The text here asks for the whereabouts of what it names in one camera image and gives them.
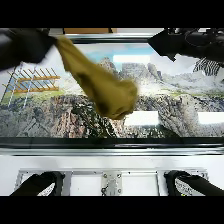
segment mustard yellow towel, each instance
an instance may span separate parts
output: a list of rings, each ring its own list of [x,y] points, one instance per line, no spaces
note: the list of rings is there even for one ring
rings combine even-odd
[[[65,71],[70,72],[86,95],[95,102],[103,117],[120,120],[133,112],[137,88],[130,80],[119,81],[110,72],[89,61],[66,37],[60,37],[57,48]]]

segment brown box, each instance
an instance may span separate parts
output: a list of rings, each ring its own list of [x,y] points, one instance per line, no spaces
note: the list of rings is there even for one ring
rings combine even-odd
[[[111,28],[112,32],[117,32],[117,28]],[[97,34],[109,33],[109,28],[64,28],[66,34]]]

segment yellow cloth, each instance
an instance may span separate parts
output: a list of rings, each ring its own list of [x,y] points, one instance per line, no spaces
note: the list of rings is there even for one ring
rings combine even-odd
[[[89,61],[66,37],[58,38],[57,48],[65,71],[73,75],[86,95],[95,102],[97,113],[120,120],[133,112],[137,88],[131,80],[117,80],[100,65]]]

